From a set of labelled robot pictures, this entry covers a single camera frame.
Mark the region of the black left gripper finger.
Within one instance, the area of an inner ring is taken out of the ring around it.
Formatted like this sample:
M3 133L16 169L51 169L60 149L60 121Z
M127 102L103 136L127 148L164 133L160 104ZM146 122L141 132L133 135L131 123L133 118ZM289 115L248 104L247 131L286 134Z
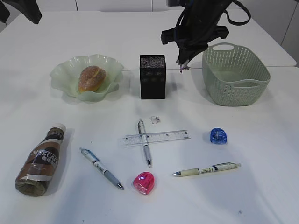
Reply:
M3 2L0 2L0 21L2 23L6 23L8 20L8 9L3 4Z
M17 9L34 24L38 24L42 18L36 0L3 0L3 2Z

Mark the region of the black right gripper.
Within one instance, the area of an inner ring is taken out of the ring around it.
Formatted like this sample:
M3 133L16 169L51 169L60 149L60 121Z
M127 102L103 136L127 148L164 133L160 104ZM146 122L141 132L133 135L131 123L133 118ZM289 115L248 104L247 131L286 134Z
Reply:
M199 45L227 37L228 29L217 23L228 6L228 0L187 0L176 26L161 33L162 44L176 42L178 63L190 62L208 48Z

